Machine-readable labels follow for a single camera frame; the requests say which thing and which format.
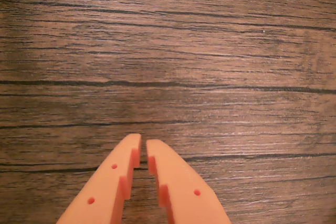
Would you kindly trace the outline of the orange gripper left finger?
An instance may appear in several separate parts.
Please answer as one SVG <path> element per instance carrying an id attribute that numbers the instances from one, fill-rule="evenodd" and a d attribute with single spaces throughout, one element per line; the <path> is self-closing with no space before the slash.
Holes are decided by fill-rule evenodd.
<path id="1" fill-rule="evenodd" d="M 130 199 L 133 169 L 140 166 L 141 135 L 129 134 L 111 151 L 58 223 L 121 223 Z"/>

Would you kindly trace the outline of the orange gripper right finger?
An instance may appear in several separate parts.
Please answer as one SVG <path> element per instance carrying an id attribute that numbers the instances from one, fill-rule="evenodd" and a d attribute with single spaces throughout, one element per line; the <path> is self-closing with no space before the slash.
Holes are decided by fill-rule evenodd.
<path id="1" fill-rule="evenodd" d="M 230 223 L 214 191 L 174 149 L 161 140 L 148 140 L 146 149 L 168 223 Z"/>

